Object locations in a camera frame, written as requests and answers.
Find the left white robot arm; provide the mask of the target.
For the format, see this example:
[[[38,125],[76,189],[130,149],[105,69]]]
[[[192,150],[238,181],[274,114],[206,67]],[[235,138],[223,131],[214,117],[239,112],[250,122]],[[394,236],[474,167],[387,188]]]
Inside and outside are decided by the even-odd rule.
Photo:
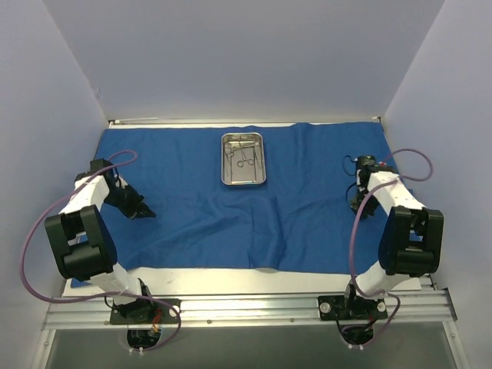
[[[145,283],[119,263],[115,242],[101,216],[102,206],[118,209],[130,220],[154,218],[145,198],[108,160],[90,162],[75,179],[75,193],[57,215],[45,219],[55,263],[62,277],[92,284],[113,297],[113,308],[137,322],[149,321],[155,303]]]

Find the blue surgical drape cloth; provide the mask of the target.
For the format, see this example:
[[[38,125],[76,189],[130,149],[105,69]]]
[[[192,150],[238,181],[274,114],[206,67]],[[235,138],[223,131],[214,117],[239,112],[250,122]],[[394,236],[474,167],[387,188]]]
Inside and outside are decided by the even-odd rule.
[[[108,129],[97,156],[127,161],[120,175],[145,197],[155,218],[129,220],[104,206],[119,263],[126,269],[273,268],[346,274],[354,213],[344,156],[383,158],[390,149],[371,122],[261,128],[266,182],[221,181],[223,128]],[[384,211],[358,225],[354,265],[377,260]]]

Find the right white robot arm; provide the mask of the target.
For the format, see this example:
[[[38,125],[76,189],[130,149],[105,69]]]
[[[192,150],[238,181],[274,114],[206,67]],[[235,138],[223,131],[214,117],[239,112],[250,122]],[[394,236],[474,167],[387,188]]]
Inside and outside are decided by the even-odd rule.
[[[401,175],[396,168],[373,155],[352,160],[355,164],[355,196],[349,201],[355,213],[349,240],[349,271],[351,279],[341,299],[341,307],[350,317],[361,316],[369,301],[385,298],[399,284],[425,274],[433,274],[440,266],[444,231],[444,215],[418,201],[405,186],[404,180],[423,182],[423,178]],[[362,274],[356,274],[354,249],[358,225],[382,208],[387,215],[378,246],[378,260]]]

